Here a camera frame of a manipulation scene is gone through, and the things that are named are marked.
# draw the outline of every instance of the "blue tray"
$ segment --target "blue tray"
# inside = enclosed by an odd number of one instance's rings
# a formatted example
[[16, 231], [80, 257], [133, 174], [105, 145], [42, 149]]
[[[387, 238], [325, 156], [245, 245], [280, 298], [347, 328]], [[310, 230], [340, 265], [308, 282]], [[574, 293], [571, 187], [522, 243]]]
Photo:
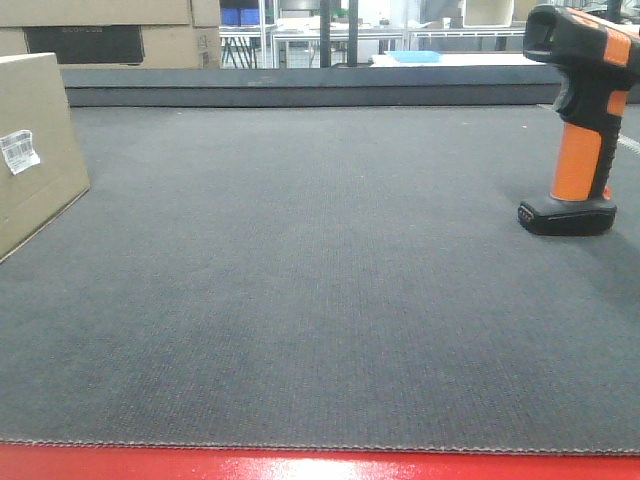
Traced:
[[400, 63], [436, 63], [442, 57], [438, 52], [431, 50], [402, 50], [385, 53]]

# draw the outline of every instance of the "barcode label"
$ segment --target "barcode label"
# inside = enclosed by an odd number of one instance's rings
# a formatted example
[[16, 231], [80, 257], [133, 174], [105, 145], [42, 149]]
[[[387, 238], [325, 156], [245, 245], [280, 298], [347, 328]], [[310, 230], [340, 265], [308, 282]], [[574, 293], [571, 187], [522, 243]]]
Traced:
[[19, 130], [0, 138], [0, 149], [14, 175], [40, 163], [40, 157], [33, 149], [33, 133], [30, 130]]

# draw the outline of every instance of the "gray fabric surface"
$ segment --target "gray fabric surface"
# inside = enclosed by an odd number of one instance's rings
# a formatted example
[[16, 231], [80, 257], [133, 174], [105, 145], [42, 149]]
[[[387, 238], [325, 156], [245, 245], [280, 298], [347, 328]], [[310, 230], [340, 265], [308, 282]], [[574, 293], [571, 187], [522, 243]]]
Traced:
[[0, 439], [640, 452], [629, 150], [613, 231], [541, 238], [540, 108], [73, 115], [92, 190], [0, 265]]

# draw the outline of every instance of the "white container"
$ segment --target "white container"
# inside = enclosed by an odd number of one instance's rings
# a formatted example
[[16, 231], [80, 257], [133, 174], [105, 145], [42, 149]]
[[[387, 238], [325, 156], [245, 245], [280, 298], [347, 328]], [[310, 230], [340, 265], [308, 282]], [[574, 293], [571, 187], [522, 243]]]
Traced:
[[463, 0], [464, 28], [505, 28], [511, 26], [514, 0]]

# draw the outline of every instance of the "barcode scanner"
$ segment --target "barcode scanner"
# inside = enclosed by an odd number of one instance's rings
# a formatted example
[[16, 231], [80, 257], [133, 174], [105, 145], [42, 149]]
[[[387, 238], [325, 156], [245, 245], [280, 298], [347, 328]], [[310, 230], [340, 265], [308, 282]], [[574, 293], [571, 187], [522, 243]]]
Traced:
[[603, 233], [616, 216], [607, 180], [640, 75], [640, 37], [579, 10], [539, 5], [527, 19], [524, 55], [563, 74], [554, 109], [564, 133], [550, 194], [523, 200], [518, 220], [539, 235]]

